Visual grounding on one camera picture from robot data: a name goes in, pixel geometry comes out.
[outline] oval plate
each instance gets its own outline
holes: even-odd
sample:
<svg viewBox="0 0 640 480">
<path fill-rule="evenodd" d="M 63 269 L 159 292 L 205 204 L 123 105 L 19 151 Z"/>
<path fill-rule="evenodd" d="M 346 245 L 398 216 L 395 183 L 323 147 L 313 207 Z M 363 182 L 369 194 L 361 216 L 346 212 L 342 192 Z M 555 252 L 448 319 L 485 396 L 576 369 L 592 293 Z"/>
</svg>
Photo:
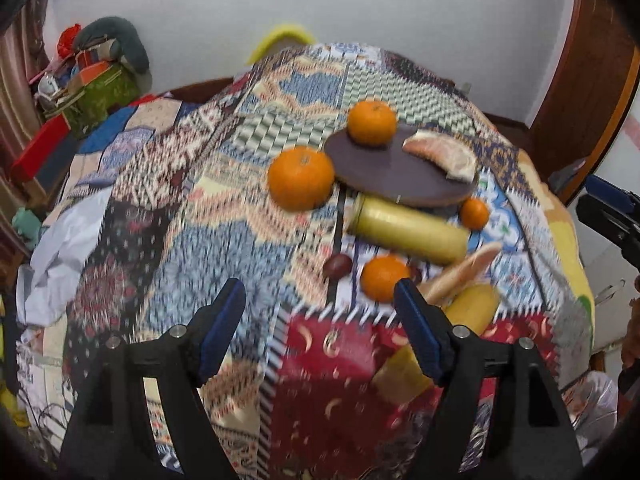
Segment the oval plate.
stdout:
<svg viewBox="0 0 640 480">
<path fill-rule="evenodd" d="M 402 143 L 418 128 L 398 124 L 391 143 L 384 148 L 355 144 L 347 130 L 335 132 L 324 142 L 335 176 L 357 191 L 412 207 L 442 207 L 468 198 L 478 183 L 448 179 L 438 166 L 402 150 Z"/>
</svg>

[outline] curtain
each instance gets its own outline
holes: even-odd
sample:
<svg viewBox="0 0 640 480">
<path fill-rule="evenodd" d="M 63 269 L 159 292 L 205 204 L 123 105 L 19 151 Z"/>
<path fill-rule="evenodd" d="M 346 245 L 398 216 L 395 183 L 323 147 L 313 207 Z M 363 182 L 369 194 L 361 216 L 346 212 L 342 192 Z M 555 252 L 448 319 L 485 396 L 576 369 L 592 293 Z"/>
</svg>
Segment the curtain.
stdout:
<svg viewBox="0 0 640 480">
<path fill-rule="evenodd" d="M 42 40 L 47 0 L 28 0 L 0 38 L 0 261 L 24 244 L 11 218 L 27 197 L 8 179 L 11 164 L 40 128 L 29 79 L 48 64 Z"/>
</svg>

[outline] small orange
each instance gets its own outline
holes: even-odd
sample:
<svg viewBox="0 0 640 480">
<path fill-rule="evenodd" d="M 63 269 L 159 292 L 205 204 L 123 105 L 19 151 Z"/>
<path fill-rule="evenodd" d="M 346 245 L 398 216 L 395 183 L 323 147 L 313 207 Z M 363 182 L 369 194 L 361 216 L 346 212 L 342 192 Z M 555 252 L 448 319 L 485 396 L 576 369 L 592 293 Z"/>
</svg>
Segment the small orange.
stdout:
<svg viewBox="0 0 640 480">
<path fill-rule="evenodd" d="M 269 194 L 285 211 L 308 211 L 323 204 L 334 187 L 331 159 L 306 146 L 286 150 L 267 171 Z"/>
<path fill-rule="evenodd" d="M 347 116 L 349 136 L 363 146 L 384 146 L 397 129 L 396 113 L 382 101 L 360 101 Z"/>
<path fill-rule="evenodd" d="M 489 221 L 489 208 L 479 198 L 467 198 L 460 208 L 460 223 L 472 231 L 481 231 Z"/>
<path fill-rule="evenodd" d="M 362 268 L 360 286 L 372 300 L 391 303 L 394 299 L 396 283 L 410 277 L 409 267 L 395 256 L 376 256 Z"/>
</svg>

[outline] brown door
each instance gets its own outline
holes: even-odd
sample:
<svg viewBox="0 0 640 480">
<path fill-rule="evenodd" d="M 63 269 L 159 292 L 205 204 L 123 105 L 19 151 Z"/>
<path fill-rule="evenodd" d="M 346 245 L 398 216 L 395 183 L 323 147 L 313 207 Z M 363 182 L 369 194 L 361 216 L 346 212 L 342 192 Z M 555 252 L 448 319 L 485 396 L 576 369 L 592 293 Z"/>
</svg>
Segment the brown door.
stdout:
<svg viewBox="0 0 640 480">
<path fill-rule="evenodd" d="M 543 180 L 590 157 L 599 143 L 604 154 L 632 97 L 628 90 L 638 76 L 634 51 L 607 0 L 575 0 L 556 75 L 530 130 L 531 158 Z"/>
</svg>

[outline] screw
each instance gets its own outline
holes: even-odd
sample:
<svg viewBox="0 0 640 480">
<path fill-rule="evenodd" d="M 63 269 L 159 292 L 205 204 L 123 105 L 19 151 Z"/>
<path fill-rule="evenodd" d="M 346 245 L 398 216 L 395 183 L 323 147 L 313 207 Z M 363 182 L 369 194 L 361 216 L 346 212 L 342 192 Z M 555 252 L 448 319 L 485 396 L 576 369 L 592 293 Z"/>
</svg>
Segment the screw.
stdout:
<svg viewBox="0 0 640 480">
<path fill-rule="evenodd" d="M 112 335 L 110 338 L 107 339 L 107 342 L 105 343 L 105 345 L 107 345 L 107 348 L 109 350 L 113 350 L 114 348 L 117 348 L 120 345 L 120 338 L 116 335 Z"/>
<path fill-rule="evenodd" d="M 459 339 L 464 339 L 471 335 L 471 331 L 464 325 L 456 325 L 453 327 L 453 335 Z"/>
<path fill-rule="evenodd" d="M 518 339 L 518 343 L 520 343 L 520 346 L 525 350 L 531 350 L 536 345 L 529 337 L 521 337 Z"/>
<path fill-rule="evenodd" d="M 185 327 L 184 325 L 173 325 L 169 329 L 169 335 L 171 337 L 175 337 L 176 339 L 180 339 L 186 333 L 187 333 L 187 327 Z"/>
</svg>

